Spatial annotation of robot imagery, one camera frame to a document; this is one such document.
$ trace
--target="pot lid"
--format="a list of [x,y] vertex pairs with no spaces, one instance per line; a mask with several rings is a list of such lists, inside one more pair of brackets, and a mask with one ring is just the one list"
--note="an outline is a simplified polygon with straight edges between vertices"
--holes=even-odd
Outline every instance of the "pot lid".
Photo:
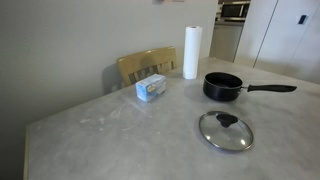
[[249,126],[229,113],[210,111],[200,117],[202,136],[212,145],[229,151],[242,151],[251,147],[253,134]]

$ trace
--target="black saucepan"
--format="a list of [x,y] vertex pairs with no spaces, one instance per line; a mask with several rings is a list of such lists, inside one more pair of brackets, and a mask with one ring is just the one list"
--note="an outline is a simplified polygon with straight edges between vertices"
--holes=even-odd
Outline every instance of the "black saucepan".
[[292,92],[296,86],[287,85],[263,85],[248,87],[242,86],[242,81],[237,76],[223,72],[213,72],[206,75],[203,84],[203,92],[209,98],[216,101],[233,101],[239,96],[241,89],[250,91],[274,91]]

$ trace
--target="white paper towel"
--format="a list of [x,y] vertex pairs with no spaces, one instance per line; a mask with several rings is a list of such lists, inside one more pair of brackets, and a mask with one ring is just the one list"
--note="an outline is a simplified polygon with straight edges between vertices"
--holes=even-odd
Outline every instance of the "white paper towel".
[[185,79],[197,78],[201,35],[202,27],[186,27],[183,60],[183,78]]

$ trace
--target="box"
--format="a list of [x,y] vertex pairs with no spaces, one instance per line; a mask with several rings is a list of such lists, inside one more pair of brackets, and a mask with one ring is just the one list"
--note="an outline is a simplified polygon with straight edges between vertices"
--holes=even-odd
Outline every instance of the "box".
[[154,74],[136,83],[137,96],[149,102],[166,89],[166,77]]

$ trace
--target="chair backrest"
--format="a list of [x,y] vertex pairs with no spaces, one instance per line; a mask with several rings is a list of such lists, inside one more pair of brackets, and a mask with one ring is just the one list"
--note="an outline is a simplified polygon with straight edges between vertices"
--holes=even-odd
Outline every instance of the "chair backrest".
[[124,84],[130,86],[155,73],[163,74],[177,68],[173,46],[131,54],[117,60]]

